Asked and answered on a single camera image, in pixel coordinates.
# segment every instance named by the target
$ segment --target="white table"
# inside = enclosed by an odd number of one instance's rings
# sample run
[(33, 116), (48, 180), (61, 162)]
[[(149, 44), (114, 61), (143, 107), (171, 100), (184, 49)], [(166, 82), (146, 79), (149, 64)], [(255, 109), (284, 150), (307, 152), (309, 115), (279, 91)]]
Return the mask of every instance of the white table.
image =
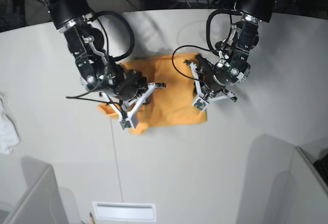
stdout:
[[(131, 58), (172, 53), (185, 44), (206, 47), (210, 13), (126, 13), (137, 42)], [(126, 33), (116, 22), (103, 21), (110, 53), (123, 53)], [(228, 16), (215, 17), (212, 25), (213, 43), (226, 37)], [(206, 123), (143, 135), (123, 132), (94, 103), (65, 99), (84, 89), (65, 38), (51, 23), (0, 34), (0, 91), (22, 139), (11, 157), (0, 155), (0, 167), (11, 171), (12, 161), (21, 170), (26, 155), (49, 162), (85, 222), (97, 200), (156, 203), (160, 224), (261, 223), (275, 176), (290, 168), (293, 145), (328, 136), (328, 22), (274, 14), (259, 33), (250, 77), (231, 88), (237, 103), (211, 104)], [(203, 56), (215, 61), (211, 53)], [(240, 208), (245, 200), (249, 204)]]

